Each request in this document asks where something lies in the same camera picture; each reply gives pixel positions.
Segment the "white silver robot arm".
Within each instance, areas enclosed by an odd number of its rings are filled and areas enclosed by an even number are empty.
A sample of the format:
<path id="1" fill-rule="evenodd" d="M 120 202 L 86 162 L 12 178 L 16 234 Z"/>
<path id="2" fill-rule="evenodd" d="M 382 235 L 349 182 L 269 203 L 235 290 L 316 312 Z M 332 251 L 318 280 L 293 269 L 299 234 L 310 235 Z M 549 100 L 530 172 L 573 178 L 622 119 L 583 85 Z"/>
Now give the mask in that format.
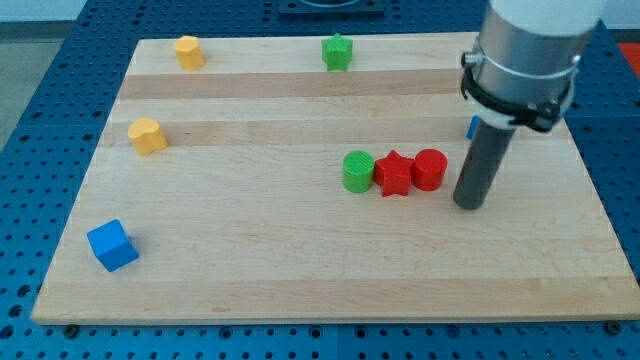
<path id="1" fill-rule="evenodd" d="M 461 92 L 489 126 L 548 132 L 573 100 L 578 65 L 605 0 L 490 0 Z"/>

